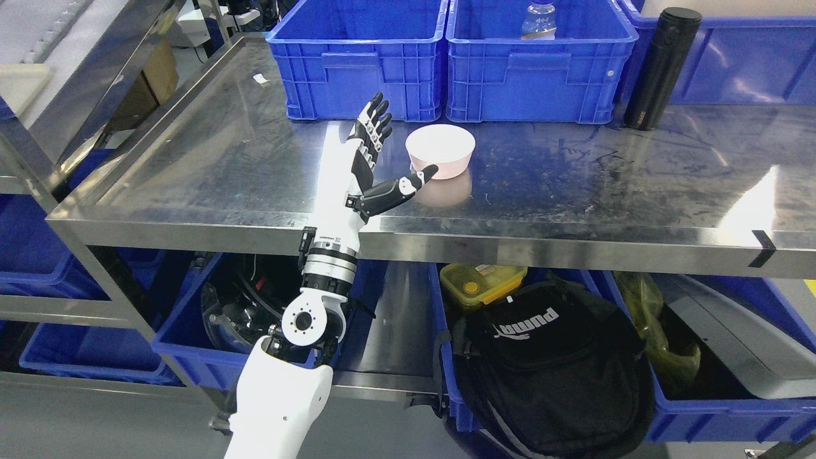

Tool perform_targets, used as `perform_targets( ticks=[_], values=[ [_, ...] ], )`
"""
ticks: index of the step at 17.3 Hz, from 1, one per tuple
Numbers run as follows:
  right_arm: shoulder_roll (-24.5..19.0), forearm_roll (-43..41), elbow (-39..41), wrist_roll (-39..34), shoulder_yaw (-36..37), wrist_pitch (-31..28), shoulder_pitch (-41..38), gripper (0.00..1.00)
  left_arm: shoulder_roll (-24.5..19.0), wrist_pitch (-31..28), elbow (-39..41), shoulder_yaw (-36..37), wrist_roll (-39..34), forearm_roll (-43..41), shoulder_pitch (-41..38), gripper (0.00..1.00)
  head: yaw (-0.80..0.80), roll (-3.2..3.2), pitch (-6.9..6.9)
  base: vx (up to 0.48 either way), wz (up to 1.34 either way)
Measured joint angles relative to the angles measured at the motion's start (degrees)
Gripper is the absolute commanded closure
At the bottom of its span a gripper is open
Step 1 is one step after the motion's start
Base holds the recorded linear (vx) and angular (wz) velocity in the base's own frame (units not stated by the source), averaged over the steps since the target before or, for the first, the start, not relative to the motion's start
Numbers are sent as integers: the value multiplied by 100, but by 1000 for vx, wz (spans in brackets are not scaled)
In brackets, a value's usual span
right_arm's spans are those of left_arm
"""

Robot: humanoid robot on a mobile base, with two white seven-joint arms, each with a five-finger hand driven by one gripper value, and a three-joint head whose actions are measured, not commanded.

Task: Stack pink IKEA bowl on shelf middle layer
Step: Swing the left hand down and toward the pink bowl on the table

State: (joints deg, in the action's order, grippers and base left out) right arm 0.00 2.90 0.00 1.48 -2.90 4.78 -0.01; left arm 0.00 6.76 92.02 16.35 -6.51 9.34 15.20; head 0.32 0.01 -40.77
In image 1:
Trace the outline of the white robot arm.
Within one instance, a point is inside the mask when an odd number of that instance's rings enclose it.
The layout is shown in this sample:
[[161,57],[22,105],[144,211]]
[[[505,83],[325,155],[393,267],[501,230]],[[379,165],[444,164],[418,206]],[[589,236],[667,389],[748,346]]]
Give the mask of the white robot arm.
[[237,381],[228,458],[295,458],[329,399],[330,360],[344,339],[358,254],[318,242],[304,251],[303,285],[276,331],[259,338]]

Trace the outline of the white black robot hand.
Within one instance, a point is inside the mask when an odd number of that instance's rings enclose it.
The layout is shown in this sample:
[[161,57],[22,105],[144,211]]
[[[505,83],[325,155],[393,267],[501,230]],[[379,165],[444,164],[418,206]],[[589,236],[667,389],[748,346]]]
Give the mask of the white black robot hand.
[[390,102],[377,92],[362,111],[336,151],[328,154],[319,171],[316,204],[310,227],[315,241],[360,249],[359,232],[371,217],[411,200],[439,168],[426,166],[410,175],[375,185],[374,171],[391,131]]

